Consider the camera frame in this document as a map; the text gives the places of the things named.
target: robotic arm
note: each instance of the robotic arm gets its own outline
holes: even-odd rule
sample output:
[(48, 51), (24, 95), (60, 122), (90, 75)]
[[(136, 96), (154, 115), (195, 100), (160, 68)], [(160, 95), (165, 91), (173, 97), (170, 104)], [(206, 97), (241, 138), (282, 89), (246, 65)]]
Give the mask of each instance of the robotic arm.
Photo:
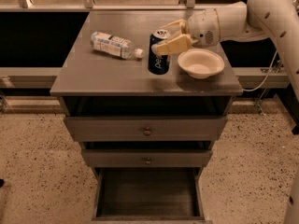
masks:
[(207, 9), (167, 24), (171, 36), (152, 50), (157, 55), (183, 52), (191, 46), (215, 46), (224, 40), (256, 41), (270, 37), (299, 100), (299, 18), (292, 0), (248, 0)]

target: bottle cap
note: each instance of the bottle cap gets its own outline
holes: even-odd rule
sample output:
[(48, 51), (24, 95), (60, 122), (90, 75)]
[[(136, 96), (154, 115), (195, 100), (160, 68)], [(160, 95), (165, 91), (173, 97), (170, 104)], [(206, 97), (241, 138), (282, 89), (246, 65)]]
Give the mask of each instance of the bottle cap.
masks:
[(136, 49), (134, 55), (136, 58), (143, 58), (143, 49)]

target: gray countertop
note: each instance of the gray countertop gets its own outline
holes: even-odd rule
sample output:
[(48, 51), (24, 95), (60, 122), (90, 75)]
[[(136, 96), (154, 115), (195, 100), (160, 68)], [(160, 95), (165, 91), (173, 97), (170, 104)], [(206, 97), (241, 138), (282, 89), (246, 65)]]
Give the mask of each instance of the gray countertop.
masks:
[[(225, 62), (224, 70), (207, 79), (195, 79), (171, 56), (165, 75), (148, 71), (151, 31), (178, 19), (188, 19), (195, 10), (93, 11), (85, 21), (61, 73), (50, 91), (53, 96), (218, 96), (238, 95), (241, 86), (219, 44), (208, 48)], [(90, 45), (93, 32), (100, 31), (132, 40), (145, 51), (142, 60), (123, 60)]]

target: black can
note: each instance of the black can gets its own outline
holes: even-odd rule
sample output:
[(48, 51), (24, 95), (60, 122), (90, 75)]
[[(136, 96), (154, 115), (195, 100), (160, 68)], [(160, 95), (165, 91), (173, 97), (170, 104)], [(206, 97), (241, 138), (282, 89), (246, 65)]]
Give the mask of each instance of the black can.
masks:
[(148, 69), (151, 73), (156, 75), (163, 75), (169, 70), (169, 59), (168, 56), (157, 56), (152, 52), (151, 46), (167, 39), (170, 36), (169, 31), (165, 29), (159, 29), (154, 31), (150, 35), (149, 40), (149, 66)]

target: bottle label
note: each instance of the bottle label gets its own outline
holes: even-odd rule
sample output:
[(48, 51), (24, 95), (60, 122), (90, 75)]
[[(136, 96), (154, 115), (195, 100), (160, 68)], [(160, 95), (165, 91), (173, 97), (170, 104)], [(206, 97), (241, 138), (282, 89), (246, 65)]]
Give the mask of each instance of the bottle label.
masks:
[(99, 33), (95, 37), (93, 48), (120, 57), (121, 46), (124, 42), (125, 40), (120, 37)]

